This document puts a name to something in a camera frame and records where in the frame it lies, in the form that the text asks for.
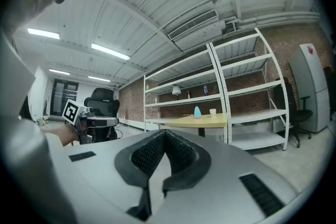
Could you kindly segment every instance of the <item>brick wall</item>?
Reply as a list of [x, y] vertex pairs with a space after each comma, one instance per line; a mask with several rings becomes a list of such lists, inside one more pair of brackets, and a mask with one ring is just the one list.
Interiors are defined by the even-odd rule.
[[[293, 74], [291, 72], [288, 59], [296, 51], [300, 44], [313, 43], [316, 51], [320, 57], [323, 67], [333, 66], [332, 51], [328, 46], [328, 40], [322, 29], [317, 24], [301, 24], [290, 26], [269, 27], [260, 30], [266, 38], [275, 57], [280, 65], [281, 72], [284, 77], [289, 79], [293, 86], [294, 95], [297, 101], [297, 90]], [[252, 33], [244, 33], [239, 36], [234, 36], [217, 41], [216, 44], [221, 44], [240, 36], [246, 36]], [[262, 42], [259, 41], [256, 47], [258, 55], [264, 53]], [[267, 64], [267, 79], [269, 82], [275, 81], [278, 78], [277, 71], [272, 60]], [[226, 80], [228, 91], [238, 90], [246, 87], [256, 86], [264, 83], [261, 72], [249, 74], [242, 77], [232, 78]], [[155, 83], [149, 81], [150, 88], [155, 87]], [[209, 94], [217, 94], [217, 82], [207, 84]], [[189, 89], [192, 97], [203, 96], [203, 86], [198, 86]], [[146, 101], [147, 103], [154, 103], [156, 94], [150, 94]], [[178, 96], [180, 99], [187, 98], [187, 91], [182, 91]], [[176, 96], [172, 94], [163, 94], [159, 97], [160, 102], [176, 100]], [[122, 89], [119, 93], [120, 109], [119, 117], [125, 117], [129, 120], [143, 121], [143, 79], [139, 79], [128, 87]], [[209, 109], [216, 108], [217, 113], [222, 111], [220, 101], [203, 102], [197, 104], [202, 114], [209, 114]], [[194, 112], [195, 104], [167, 106], [160, 108], [161, 117], [183, 116], [184, 114], [192, 114]], [[258, 111], [269, 108], [268, 94], [266, 91], [254, 94], [243, 95], [239, 97], [230, 98], [230, 108], [232, 114], [239, 114], [251, 111]], [[157, 108], [146, 108], [147, 118], [157, 117]]]

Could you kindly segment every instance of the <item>white refrigerator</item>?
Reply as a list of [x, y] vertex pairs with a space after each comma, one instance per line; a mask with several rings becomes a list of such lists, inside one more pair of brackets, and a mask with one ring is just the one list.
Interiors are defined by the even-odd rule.
[[306, 99], [306, 109], [313, 112], [310, 119], [300, 123], [304, 130], [317, 133], [329, 124], [329, 94], [320, 58], [313, 44], [302, 44], [289, 60], [299, 95], [300, 109]]

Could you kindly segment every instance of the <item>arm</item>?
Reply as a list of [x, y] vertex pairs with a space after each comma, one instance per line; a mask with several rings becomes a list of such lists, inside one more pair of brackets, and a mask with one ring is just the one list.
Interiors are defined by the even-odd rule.
[[48, 130], [47, 133], [56, 134], [62, 142], [63, 146], [68, 145], [69, 143], [78, 140], [78, 135], [71, 124], [65, 124], [58, 128]]

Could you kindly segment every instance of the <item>red sticker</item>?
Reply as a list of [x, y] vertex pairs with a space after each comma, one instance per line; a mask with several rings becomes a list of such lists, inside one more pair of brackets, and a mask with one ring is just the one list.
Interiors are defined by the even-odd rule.
[[313, 49], [312, 49], [312, 48], [308, 47], [308, 52], [309, 52], [311, 55], [313, 55]]

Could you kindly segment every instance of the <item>floor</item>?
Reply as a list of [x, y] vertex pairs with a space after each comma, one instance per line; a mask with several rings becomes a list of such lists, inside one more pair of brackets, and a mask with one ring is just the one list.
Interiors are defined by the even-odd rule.
[[[296, 139], [289, 136], [287, 150], [282, 146], [273, 146], [249, 151], [255, 158], [277, 171], [293, 187], [301, 192], [319, 175], [321, 168], [327, 163], [328, 155], [332, 152], [335, 143], [336, 115], [328, 128], [318, 134], [313, 134], [312, 139], [307, 135], [300, 135], [301, 146], [296, 148]], [[62, 122], [49, 122], [43, 129], [51, 129], [62, 125]], [[129, 137], [141, 133], [141, 130], [119, 124], [116, 128]], [[166, 155], [162, 158], [153, 176], [150, 179], [150, 194], [152, 211], [155, 213], [163, 202], [162, 181], [171, 175], [169, 160]]]

